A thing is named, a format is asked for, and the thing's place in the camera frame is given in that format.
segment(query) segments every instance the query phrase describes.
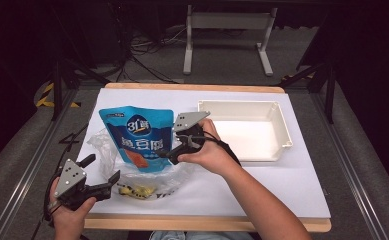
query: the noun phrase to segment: white tray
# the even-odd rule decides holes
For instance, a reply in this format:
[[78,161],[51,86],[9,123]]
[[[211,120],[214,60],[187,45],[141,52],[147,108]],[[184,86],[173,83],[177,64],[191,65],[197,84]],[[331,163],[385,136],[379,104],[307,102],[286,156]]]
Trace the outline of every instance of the white tray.
[[276,161],[293,145],[278,102],[201,100],[198,110],[241,162]]

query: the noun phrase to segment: white tabletop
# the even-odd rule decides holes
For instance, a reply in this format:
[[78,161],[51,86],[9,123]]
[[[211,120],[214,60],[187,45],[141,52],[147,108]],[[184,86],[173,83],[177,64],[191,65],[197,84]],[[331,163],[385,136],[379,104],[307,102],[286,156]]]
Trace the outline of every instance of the white tabletop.
[[[281,199],[297,217],[326,219],[331,217],[287,94],[104,88],[98,95],[77,161],[89,154],[97,153],[87,141],[93,134],[105,128],[98,114],[100,109],[132,105],[172,109],[176,116],[181,112],[197,111],[199,100],[279,102],[293,146],[284,151],[278,161],[243,163],[243,167]],[[106,181],[99,173],[99,162],[94,161],[85,168],[88,185]],[[190,179],[170,196],[143,201],[113,193],[111,199],[96,203],[91,213],[246,216],[224,180],[200,166],[196,167]]]

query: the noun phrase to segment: black strap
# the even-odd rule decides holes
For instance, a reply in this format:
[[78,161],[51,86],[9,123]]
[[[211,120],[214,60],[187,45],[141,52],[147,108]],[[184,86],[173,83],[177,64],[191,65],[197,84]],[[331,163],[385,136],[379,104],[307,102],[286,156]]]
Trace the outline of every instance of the black strap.
[[232,159],[234,159],[234,161],[236,163],[238,163],[238,165],[241,166],[241,163],[240,163],[240,160],[238,160],[237,156],[235,155],[235,153],[231,150],[231,148],[229,147],[229,145],[225,142],[223,142],[222,140],[219,140],[219,141],[216,141],[216,143],[221,146],[228,154],[229,156],[232,157]]

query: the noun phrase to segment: snack bag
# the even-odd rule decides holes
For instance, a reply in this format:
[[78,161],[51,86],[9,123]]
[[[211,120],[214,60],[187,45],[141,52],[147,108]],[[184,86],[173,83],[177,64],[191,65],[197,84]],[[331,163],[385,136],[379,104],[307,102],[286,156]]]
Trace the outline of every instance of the snack bag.
[[170,165],[155,151],[172,147],[172,110],[125,106],[99,113],[124,162],[141,172],[157,172]]

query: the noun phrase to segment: wooden table edge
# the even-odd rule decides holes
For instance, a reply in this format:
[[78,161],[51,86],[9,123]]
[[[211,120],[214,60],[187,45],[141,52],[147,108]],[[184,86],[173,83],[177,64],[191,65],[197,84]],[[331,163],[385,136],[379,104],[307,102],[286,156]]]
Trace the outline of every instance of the wooden table edge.
[[[328,232],[328,218],[299,218],[309,232]],[[114,230],[244,231],[255,232],[247,217],[173,216],[90,213],[85,228]]]
[[157,84],[157,83],[108,83],[109,89],[151,89],[151,90],[191,90],[191,91],[226,91],[226,92],[263,92],[285,93],[280,87],[234,86],[234,85],[196,85],[196,84]]

